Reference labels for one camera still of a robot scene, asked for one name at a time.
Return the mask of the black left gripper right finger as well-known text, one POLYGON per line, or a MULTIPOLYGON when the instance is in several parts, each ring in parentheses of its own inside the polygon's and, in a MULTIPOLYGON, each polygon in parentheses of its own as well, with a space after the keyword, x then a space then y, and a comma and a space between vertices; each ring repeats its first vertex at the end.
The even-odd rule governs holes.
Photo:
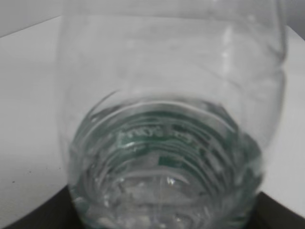
POLYGON ((247 227, 249 229, 305 229, 305 219, 261 192, 247 227))

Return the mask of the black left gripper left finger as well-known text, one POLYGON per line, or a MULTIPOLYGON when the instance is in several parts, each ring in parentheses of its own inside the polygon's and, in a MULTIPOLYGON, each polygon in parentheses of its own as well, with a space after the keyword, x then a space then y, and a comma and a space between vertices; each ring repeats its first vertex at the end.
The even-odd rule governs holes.
POLYGON ((81 220, 67 187, 6 229, 80 229, 81 220))

